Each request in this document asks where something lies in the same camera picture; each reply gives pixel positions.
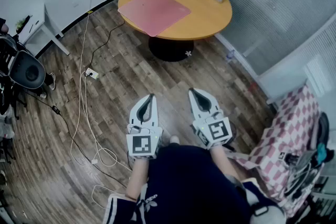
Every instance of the black cable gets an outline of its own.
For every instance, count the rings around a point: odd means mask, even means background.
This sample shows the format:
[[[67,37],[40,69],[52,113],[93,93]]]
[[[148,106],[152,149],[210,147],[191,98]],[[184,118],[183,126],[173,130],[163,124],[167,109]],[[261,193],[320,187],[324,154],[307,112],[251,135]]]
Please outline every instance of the black cable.
[[[43,102],[43,101],[41,101],[40,99],[38,99],[36,96],[33,96],[33,95],[31,95],[30,93],[28,93],[28,92],[26,92],[28,95],[30,95],[30,96],[32,96],[32,97],[34,97],[37,101],[39,101],[39,102],[41,102],[41,103],[43,103],[43,104],[45,104],[45,105],[47,105],[48,107],[50,107],[51,109],[52,109],[52,106],[51,105],[48,105],[47,103],[45,103],[45,102]]]
[[[129,151],[127,151],[127,164],[128,164],[129,169],[131,169],[133,171],[133,169],[131,168],[131,165],[130,165]]]
[[[76,141],[74,140],[74,138],[71,136],[71,134],[70,134],[70,129],[69,129],[69,125],[68,125],[67,121],[63,118],[63,116],[62,116],[61,114],[59,114],[59,115],[62,117],[62,119],[64,120],[65,124],[67,125],[69,136],[71,137],[71,139],[73,140],[73,142],[76,144],[76,146],[78,147],[78,149],[80,150],[80,152],[83,154],[83,156],[85,157],[85,159],[87,159],[88,162],[91,163],[91,160],[84,154],[84,152],[83,152],[83,150],[81,149],[81,147],[77,144],[77,142],[76,142]],[[120,185],[122,185],[123,187],[126,188],[126,186],[125,186],[123,183],[121,183],[119,180],[117,180],[115,177],[110,176],[109,174],[106,174],[106,173],[103,172],[97,165],[93,164],[93,166],[94,166],[97,170],[99,170],[100,172],[102,172],[104,175],[106,175],[106,176],[108,176],[108,177],[114,179],[114,180],[117,181]]]
[[[115,29],[117,29],[117,28],[119,28],[120,26],[124,25],[124,23],[125,23],[125,21],[124,21],[121,25],[118,25],[118,26],[116,26],[115,28],[111,29],[111,31],[110,31],[110,33],[109,33],[109,37],[107,38],[106,42],[105,42],[103,45],[100,45],[97,49],[95,49],[95,50],[93,51],[93,53],[92,53],[92,58],[91,58],[90,64],[88,65],[87,69],[92,65],[93,56],[95,55],[95,52],[96,52],[97,50],[99,50],[101,47],[105,46],[105,45],[107,44],[107,42],[109,42],[109,40],[110,40],[110,36],[111,36],[112,31],[115,30]]]
[[[57,112],[55,111],[54,108],[56,108],[56,107],[55,107],[55,106],[50,106],[50,105],[48,105],[47,103],[45,103],[45,102],[39,100],[38,98],[36,98],[35,96],[33,96],[33,95],[31,95],[31,94],[29,94],[29,95],[32,96],[32,97],[34,97],[37,101],[41,102],[42,104],[47,105],[47,106],[50,107],[50,108],[51,108],[57,115],[60,115],[60,116],[62,117],[62,119],[64,120],[64,122],[65,122],[65,124],[66,124],[66,126],[67,126],[67,128],[68,128],[68,134],[69,134],[69,136],[71,137],[71,139],[73,140],[73,142],[75,143],[75,145],[78,147],[78,149],[80,150],[80,152],[82,153],[82,155],[88,160],[89,163],[91,163],[91,160],[84,154],[84,152],[83,152],[83,150],[81,149],[81,147],[77,144],[77,142],[75,141],[75,139],[71,136],[71,134],[70,134],[70,128],[69,128],[69,125],[68,125],[67,121],[64,119],[64,117],[63,117],[60,113],[57,113]],[[102,172],[104,175],[106,175],[106,176],[108,176],[108,177],[114,179],[114,180],[117,181],[120,185],[122,185],[123,187],[126,188],[126,186],[125,186],[123,183],[121,183],[119,180],[117,180],[117,179],[114,178],[113,176],[110,176],[109,174],[103,172],[98,166],[96,166],[95,164],[93,164],[93,166],[94,166],[98,171],[100,171],[100,172]]]

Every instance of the table top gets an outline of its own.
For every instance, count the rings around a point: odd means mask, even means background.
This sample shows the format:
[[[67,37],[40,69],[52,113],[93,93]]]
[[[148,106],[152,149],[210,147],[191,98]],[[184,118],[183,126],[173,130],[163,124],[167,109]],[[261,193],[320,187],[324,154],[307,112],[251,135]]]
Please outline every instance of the table top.
[[[131,0],[119,0],[118,7]],[[173,40],[196,40],[213,36],[223,30],[232,18],[229,0],[219,3],[216,0],[176,0],[191,10],[191,13],[157,37]],[[136,24],[124,17],[124,20],[136,30],[142,31]]]
[[[19,34],[19,41],[24,44],[45,22],[45,5],[43,2],[35,3],[29,9],[29,15],[32,15],[28,23]]]

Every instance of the round wooden table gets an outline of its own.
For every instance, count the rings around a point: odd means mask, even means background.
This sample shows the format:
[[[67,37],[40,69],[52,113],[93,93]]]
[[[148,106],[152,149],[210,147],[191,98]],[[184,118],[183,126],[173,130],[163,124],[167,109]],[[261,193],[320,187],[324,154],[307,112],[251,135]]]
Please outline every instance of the round wooden table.
[[[131,0],[119,0],[118,7]],[[188,57],[194,48],[194,40],[213,36],[223,30],[232,18],[229,0],[176,0],[191,10],[191,13],[161,32],[150,37],[151,52],[165,61],[180,61]],[[143,32],[136,24],[124,17],[136,30]]]

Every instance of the sneaker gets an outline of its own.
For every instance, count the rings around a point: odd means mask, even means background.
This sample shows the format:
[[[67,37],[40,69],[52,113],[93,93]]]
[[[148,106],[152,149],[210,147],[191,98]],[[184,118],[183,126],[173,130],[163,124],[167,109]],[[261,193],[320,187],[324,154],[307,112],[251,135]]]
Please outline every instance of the sneaker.
[[[43,99],[46,99],[47,98],[47,93],[45,91],[43,91],[43,93],[41,93],[39,97],[41,97]]]
[[[170,137],[170,143],[180,144],[180,139],[176,135]]]
[[[51,75],[53,77],[53,82],[52,82],[52,84],[49,85],[49,88],[51,88],[51,90],[54,91],[55,88],[56,88],[56,76],[55,76],[54,73],[50,73],[49,75]]]

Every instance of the white cable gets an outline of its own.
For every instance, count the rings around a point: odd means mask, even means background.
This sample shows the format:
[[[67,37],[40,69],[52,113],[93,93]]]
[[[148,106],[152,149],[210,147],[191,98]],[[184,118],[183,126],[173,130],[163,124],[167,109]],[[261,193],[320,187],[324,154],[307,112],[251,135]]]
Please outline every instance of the white cable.
[[[91,135],[92,135],[92,137],[93,137],[94,140],[95,140],[96,149],[97,149],[96,154],[95,154],[95,156],[94,156],[93,159],[95,159],[95,158],[96,158],[96,155],[98,154],[99,159],[100,159],[101,163],[102,163],[104,166],[106,166],[106,167],[112,167],[112,166],[114,166],[116,163],[119,163],[120,165],[122,165],[123,167],[125,167],[127,170],[132,171],[132,170],[129,169],[127,166],[125,166],[125,165],[123,165],[122,163],[118,162],[118,158],[117,158],[116,154],[115,154],[113,151],[109,150],[108,148],[104,148],[104,147],[102,147],[102,146],[100,145],[100,143],[99,143],[99,142],[97,141],[97,139],[96,139],[96,136],[95,136],[95,134],[94,134],[94,132],[93,132],[93,130],[92,130],[92,128],[91,128],[91,124],[90,124],[90,121],[89,121],[89,114],[88,114],[88,100],[87,100],[87,87],[86,87],[86,77],[87,77],[87,76],[85,76],[85,79],[84,79],[84,82],[85,82],[85,103],[84,103],[84,98],[83,98],[82,90],[81,90],[81,81],[82,81],[81,78],[82,78],[82,75],[85,73],[85,71],[82,72],[82,60],[83,60],[83,52],[84,52],[84,43],[85,43],[86,33],[87,33],[87,29],[88,29],[88,24],[89,24],[89,17],[90,17],[90,14],[88,15],[88,19],[87,19],[87,22],[86,22],[85,32],[84,32],[84,39],[83,39],[83,43],[82,43],[82,51],[81,51],[81,54],[80,54],[80,67],[79,67],[79,74],[80,74],[80,76],[79,76],[79,94],[78,94],[78,99],[79,99],[79,105],[78,105],[78,107],[79,107],[79,108],[78,108],[78,121],[77,121],[77,127],[76,127],[76,130],[75,130],[75,133],[74,133],[74,135],[73,135],[73,137],[72,137],[71,147],[70,147],[70,153],[71,153],[71,156],[74,158],[74,160],[76,161],[77,164],[79,164],[80,166],[86,166],[86,165],[87,165],[87,164],[85,164],[85,165],[80,164],[80,163],[75,159],[75,157],[74,157],[73,154],[72,154],[73,140],[75,139],[75,136],[76,136],[76,134],[77,134],[78,126],[79,126],[79,122],[80,122],[80,105],[81,105],[81,104],[80,104],[80,99],[82,98],[83,113],[84,113],[84,115],[85,115],[85,117],[86,117],[86,119],[87,119],[87,123],[88,123],[88,125],[89,125],[89,129],[90,129],[90,131],[91,131]],[[113,160],[115,161],[112,165],[106,165],[106,164],[103,162],[103,160],[101,159],[100,154],[99,154],[99,152],[100,152],[101,150],[103,150],[105,153],[107,153],[107,154],[111,157],[111,159],[113,159]]]
[[[80,121],[80,96],[81,96],[81,82],[82,82],[82,75],[83,73],[85,73],[85,71],[82,73],[82,63],[83,63],[83,52],[84,52],[84,43],[85,43],[85,37],[86,37],[86,32],[88,30],[88,24],[89,24],[89,17],[90,14],[88,15],[88,19],[86,21],[86,26],[85,26],[85,32],[84,32],[84,39],[83,39],[83,44],[82,44],[82,52],[80,54],[80,66],[79,66],[79,94],[78,94],[78,99],[79,99],[79,105],[78,105],[78,121],[77,121],[77,127],[75,130],[75,133],[73,134],[72,137],[72,141],[71,141],[71,147],[70,147],[70,154],[71,156],[74,158],[74,160],[76,161],[77,164],[79,164],[80,166],[86,166],[87,164],[80,164],[76,158],[73,156],[72,154],[72,145],[73,145],[73,140],[75,139],[75,136],[77,134],[78,131],[78,126],[79,126],[79,121]]]
[[[93,193],[95,192],[94,190],[95,190],[96,187],[102,187],[102,188],[105,188],[105,189],[110,190],[110,191],[113,192],[113,193],[119,194],[119,195],[121,195],[121,196],[123,196],[123,197],[125,196],[125,194],[117,193],[117,192],[115,192],[114,190],[109,189],[109,188],[107,188],[107,187],[104,187],[104,186],[102,186],[102,185],[95,185],[95,186],[93,187],[93,191],[92,191],[92,194],[91,194],[91,198],[92,198],[92,200],[93,200],[98,206],[100,206],[100,207],[103,208],[103,209],[106,209],[106,207],[102,207],[102,206],[101,206],[99,203],[97,203],[97,202],[95,201],[95,199],[93,198]]]
[[[95,136],[95,134],[94,134],[94,132],[93,132],[93,130],[92,130],[92,128],[91,128],[91,124],[90,124],[90,121],[89,121],[89,114],[88,114],[88,99],[87,99],[87,87],[86,87],[86,77],[85,77],[85,79],[84,79],[84,85],[85,85],[85,109],[84,109],[84,99],[83,99],[83,110],[84,110],[84,115],[86,116],[86,119],[87,119],[87,122],[88,122],[88,125],[89,125],[89,128],[90,128],[90,131],[91,131],[91,134],[92,134],[93,139],[95,140],[95,143],[96,143],[96,149],[97,149],[97,152],[96,152],[96,154],[94,155],[93,159],[95,159],[95,158],[96,158],[96,155],[98,154],[99,159],[100,159],[101,163],[102,163],[104,166],[106,166],[106,167],[112,167],[112,166],[114,166],[116,163],[119,163],[120,165],[122,165],[123,167],[125,167],[127,170],[132,171],[132,170],[129,169],[127,166],[125,166],[125,165],[123,165],[122,163],[118,162],[118,158],[117,158],[116,154],[115,154],[113,151],[109,150],[108,148],[102,147],[102,146],[100,145],[100,143],[97,141],[96,136]],[[111,157],[111,159],[113,159],[113,160],[115,161],[115,163],[113,163],[112,165],[107,165],[107,164],[105,164],[105,163],[103,162],[103,160],[101,159],[100,154],[99,154],[99,152],[100,152],[101,150],[103,150],[106,154],[108,154],[108,155]]]

